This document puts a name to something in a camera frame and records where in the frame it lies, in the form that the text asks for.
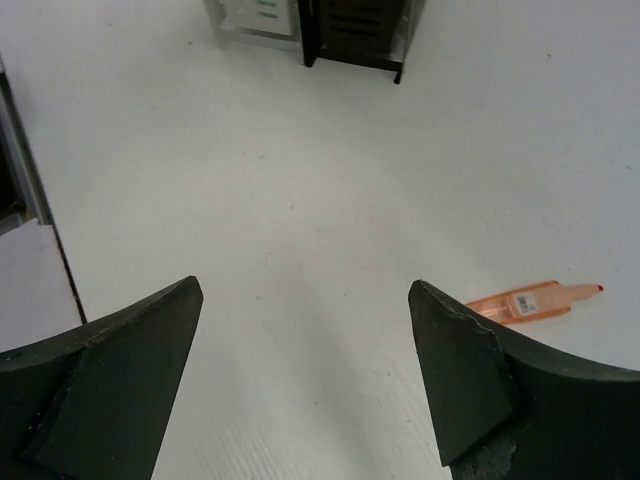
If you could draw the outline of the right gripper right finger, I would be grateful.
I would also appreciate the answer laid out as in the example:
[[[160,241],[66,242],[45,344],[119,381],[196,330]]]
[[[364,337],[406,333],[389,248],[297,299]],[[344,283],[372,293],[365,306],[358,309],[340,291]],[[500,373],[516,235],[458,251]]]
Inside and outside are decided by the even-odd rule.
[[[417,280],[413,337],[455,479],[635,479],[639,374],[562,352]]]

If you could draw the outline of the orange highlighter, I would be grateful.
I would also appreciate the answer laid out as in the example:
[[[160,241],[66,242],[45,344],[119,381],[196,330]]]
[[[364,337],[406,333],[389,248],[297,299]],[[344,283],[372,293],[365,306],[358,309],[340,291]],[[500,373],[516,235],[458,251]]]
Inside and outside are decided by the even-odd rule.
[[[603,291],[600,284],[567,286],[552,280],[472,301],[466,306],[496,323],[513,325],[562,316],[576,302]]]

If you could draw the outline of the green highlighter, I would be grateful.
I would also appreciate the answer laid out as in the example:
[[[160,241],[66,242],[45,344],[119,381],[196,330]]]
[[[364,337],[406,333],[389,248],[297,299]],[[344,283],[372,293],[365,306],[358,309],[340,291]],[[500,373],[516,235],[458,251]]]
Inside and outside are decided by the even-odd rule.
[[[277,19],[278,3],[269,0],[254,0],[256,13],[260,17]]]

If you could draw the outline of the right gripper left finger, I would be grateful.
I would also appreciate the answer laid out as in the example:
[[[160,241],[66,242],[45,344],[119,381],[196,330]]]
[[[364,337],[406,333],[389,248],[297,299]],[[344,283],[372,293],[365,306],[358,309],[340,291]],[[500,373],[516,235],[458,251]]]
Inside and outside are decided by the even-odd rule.
[[[1,355],[4,479],[149,479],[204,296],[188,276]]]

